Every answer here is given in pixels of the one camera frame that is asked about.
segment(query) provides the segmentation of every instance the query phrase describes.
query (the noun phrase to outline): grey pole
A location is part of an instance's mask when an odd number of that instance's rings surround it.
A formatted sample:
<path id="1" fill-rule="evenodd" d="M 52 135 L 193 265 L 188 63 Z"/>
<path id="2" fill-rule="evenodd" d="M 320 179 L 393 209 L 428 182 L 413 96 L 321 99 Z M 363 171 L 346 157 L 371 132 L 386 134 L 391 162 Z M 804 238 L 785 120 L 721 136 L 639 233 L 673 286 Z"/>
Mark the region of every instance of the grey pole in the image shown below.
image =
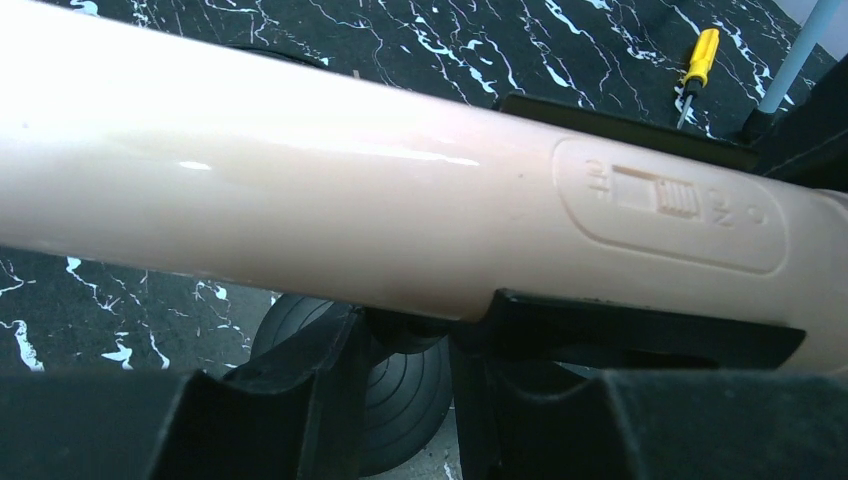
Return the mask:
<path id="1" fill-rule="evenodd" d="M 810 17 L 795 39 L 795 43 L 789 49 L 786 60 L 777 71 L 774 81 L 769 85 L 766 95 L 763 97 L 756 110 L 751 112 L 742 133 L 745 136 L 756 138 L 762 135 L 771 126 L 772 116 L 780 107 L 780 102 L 789 91 L 789 87 L 810 56 L 810 52 L 816 46 L 816 42 L 827 28 L 841 0 L 819 0 L 810 12 Z"/>

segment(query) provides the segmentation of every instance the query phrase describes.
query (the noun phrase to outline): embossed off label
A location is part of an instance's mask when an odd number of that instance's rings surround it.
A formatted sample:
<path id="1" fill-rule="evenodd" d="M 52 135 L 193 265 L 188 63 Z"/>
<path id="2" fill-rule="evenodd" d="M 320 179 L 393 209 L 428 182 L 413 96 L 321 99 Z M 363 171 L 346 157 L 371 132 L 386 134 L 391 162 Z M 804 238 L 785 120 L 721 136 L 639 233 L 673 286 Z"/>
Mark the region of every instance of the embossed off label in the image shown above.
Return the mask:
<path id="1" fill-rule="evenodd" d="M 569 215 L 598 242 L 756 273 L 786 256 L 780 207 L 745 175 L 581 138 L 562 141 L 553 166 Z"/>

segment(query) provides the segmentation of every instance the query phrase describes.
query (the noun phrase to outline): beige plastic tube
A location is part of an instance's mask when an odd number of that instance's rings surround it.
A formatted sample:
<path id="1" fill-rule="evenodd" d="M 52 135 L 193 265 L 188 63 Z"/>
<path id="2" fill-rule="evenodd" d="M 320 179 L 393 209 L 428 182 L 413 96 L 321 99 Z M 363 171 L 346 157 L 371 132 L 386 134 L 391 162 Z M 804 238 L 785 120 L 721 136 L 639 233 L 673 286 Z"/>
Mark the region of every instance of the beige plastic tube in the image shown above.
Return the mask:
<path id="1" fill-rule="evenodd" d="M 447 319 L 503 287 L 771 322 L 808 332 L 788 367 L 848 364 L 829 195 L 35 2 L 0 45 L 4 245 Z"/>

